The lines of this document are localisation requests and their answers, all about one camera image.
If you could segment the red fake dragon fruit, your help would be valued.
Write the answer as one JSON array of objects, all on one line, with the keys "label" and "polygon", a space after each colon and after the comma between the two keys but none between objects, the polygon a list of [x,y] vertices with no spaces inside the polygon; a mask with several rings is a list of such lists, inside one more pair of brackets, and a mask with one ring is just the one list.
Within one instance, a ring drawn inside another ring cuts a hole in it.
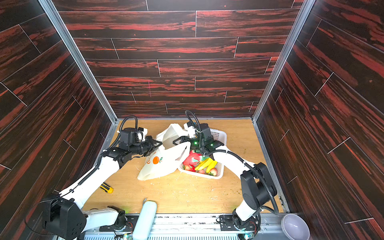
[{"label": "red fake dragon fruit", "polygon": [[190,155],[184,160],[183,164],[184,166],[188,165],[195,167],[201,161],[201,157],[201,154],[191,151]]}]

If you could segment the white fruit-print plastic bag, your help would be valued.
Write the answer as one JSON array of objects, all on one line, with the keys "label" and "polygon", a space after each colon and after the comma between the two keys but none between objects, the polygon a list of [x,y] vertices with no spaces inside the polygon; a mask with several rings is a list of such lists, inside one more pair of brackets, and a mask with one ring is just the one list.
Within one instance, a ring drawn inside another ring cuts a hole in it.
[{"label": "white fruit-print plastic bag", "polygon": [[173,173],[190,155],[189,141],[173,144],[174,140],[184,136],[187,137],[188,132],[178,124],[170,124],[166,130],[158,134],[156,140],[163,144],[146,157],[146,163],[138,175],[138,180],[146,181]]}]

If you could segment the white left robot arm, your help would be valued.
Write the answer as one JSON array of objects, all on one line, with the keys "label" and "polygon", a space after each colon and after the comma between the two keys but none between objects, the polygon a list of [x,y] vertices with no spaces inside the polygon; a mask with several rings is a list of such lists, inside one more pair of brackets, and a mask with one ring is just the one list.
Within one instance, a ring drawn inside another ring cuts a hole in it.
[{"label": "white left robot arm", "polygon": [[120,170],[134,156],[148,156],[162,142],[147,136],[144,140],[116,140],[100,155],[100,161],[58,196],[50,195],[43,200],[42,227],[65,240],[74,240],[83,232],[109,226],[115,231],[126,228],[125,211],[108,206],[104,209],[83,211],[90,196],[110,176]]}]

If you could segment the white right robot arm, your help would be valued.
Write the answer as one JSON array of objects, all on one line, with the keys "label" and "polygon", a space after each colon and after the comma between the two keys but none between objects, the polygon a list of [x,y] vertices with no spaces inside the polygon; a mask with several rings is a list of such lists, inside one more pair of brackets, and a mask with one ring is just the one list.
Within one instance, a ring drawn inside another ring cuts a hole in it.
[{"label": "white right robot arm", "polygon": [[262,210],[279,214],[275,200],[277,188],[265,164],[254,164],[230,151],[224,143],[214,139],[207,124],[200,124],[192,129],[195,131],[192,138],[182,136],[174,140],[173,144],[190,142],[192,149],[218,161],[241,181],[243,201],[232,213],[232,224],[236,229],[245,230],[252,219],[260,223]]}]

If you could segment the yellow fake banana bunch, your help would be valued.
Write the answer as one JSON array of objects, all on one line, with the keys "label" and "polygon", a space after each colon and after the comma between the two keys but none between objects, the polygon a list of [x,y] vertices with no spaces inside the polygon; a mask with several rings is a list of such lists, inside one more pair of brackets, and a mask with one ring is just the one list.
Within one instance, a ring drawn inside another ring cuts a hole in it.
[{"label": "yellow fake banana bunch", "polygon": [[195,172],[209,175],[210,170],[216,168],[217,163],[217,161],[207,158],[199,162],[199,164],[195,167]]}]

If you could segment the red fake apple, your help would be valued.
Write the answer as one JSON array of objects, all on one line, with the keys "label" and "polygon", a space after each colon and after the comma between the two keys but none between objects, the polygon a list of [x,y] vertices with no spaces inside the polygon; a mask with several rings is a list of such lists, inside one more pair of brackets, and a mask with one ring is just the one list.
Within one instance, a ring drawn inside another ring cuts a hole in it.
[{"label": "red fake apple", "polygon": [[218,174],[218,171],[216,168],[211,169],[209,172],[209,175],[211,175],[211,176],[217,176],[217,174]]}]

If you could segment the white plastic perforated basket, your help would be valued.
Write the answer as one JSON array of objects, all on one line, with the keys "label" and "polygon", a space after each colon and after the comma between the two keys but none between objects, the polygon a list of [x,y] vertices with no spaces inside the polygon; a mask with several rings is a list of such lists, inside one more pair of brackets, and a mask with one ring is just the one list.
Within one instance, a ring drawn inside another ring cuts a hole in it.
[{"label": "white plastic perforated basket", "polygon": [[[214,140],[220,141],[223,144],[227,143],[227,134],[225,132],[219,131],[219,130],[216,130],[216,129],[211,129],[211,134],[212,134]],[[192,175],[192,176],[195,176],[195,177],[202,177],[202,178],[207,178],[207,179],[218,180],[218,179],[222,178],[222,176],[224,174],[224,165],[222,163],[217,163],[215,168],[217,169],[217,175],[216,176],[211,176],[211,175],[208,175],[208,174],[201,174],[201,173],[186,171],[183,168],[183,163],[181,163],[178,166],[178,170],[180,172],[182,172],[182,173],[185,173],[185,174],[188,174],[188,175]]]}]

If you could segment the yellow black screwdriver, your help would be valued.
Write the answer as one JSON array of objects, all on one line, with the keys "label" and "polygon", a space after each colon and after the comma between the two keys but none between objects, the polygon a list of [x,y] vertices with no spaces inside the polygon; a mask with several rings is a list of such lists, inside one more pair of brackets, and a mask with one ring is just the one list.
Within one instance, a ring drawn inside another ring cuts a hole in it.
[{"label": "yellow black screwdriver", "polygon": [[105,191],[106,193],[108,194],[112,194],[114,192],[114,188],[112,188],[110,185],[108,185],[107,183],[102,183],[100,185],[100,188]]}]

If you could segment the pale green cylinder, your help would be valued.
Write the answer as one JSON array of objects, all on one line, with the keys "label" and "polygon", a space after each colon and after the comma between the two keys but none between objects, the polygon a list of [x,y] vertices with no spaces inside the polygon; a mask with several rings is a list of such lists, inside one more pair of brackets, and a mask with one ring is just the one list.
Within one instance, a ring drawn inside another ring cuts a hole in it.
[{"label": "pale green cylinder", "polygon": [[133,231],[133,240],[147,240],[157,212],[157,203],[146,201]]}]

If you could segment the white bowl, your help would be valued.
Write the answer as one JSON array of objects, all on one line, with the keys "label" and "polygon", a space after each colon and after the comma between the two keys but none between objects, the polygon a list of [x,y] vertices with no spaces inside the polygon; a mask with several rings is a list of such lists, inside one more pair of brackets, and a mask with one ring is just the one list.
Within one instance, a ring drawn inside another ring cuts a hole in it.
[{"label": "white bowl", "polygon": [[285,236],[290,240],[309,240],[310,229],[307,223],[298,215],[287,214],[281,220]]}]

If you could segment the metal base rail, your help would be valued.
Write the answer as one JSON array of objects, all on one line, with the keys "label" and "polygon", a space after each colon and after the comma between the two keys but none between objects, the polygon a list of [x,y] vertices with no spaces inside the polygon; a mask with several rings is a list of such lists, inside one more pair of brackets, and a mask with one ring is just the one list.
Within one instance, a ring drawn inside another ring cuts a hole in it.
[{"label": "metal base rail", "polygon": [[227,226],[231,214],[157,214],[149,240],[286,240],[281,220],[285,214],[261,214],[260,229],[256,221],[244,231]]}]

